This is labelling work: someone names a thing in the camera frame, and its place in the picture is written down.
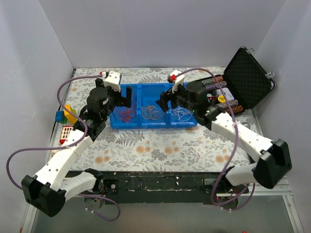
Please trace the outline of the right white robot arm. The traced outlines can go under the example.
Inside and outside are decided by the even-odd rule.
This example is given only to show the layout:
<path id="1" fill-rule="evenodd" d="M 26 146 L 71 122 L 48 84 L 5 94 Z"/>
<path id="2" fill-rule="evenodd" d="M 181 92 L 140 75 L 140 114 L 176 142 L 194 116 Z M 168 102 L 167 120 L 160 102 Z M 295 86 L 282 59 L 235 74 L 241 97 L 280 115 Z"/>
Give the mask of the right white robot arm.
<path id="1" fill-rule="evenodd" d="M 273 141 L 235 121 L 227 111 L 208 101 L 200 82 L 173 85 L 160 94 L 156 103 L 163 112 L 178 106 L 191 111 L 198 124 L 234 142 L 253 159 L 252 164 L 225 170 L 220 188 L 226 193 L 249 183 L 272 189 L 292 169 L 289 146 L 284 140 Z"/>

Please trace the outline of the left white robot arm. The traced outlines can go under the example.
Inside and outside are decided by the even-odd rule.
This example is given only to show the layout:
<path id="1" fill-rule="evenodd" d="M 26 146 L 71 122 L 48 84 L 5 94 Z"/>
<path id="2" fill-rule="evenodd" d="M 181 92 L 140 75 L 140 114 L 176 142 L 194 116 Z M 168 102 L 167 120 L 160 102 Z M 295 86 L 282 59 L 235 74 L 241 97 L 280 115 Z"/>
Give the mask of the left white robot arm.
<path id="1" fill-rule="evenodd" d="M 65 177 L 74 162 L 106 127 L 114 108 L 131 107 L 132 88 L 126 88 L 125 97 L 121 95 L 120 73 L 111 72 L 107 77 L 96 77 L 95 83 L 62 148 L 34 176 L 27 175 L 22 179 L 26 201 L 50 217 L 59 213 L 66 201 L 80 193 L 102 192 L 104 176 L 97 170 L 88 168 L 75 177 Z"/>

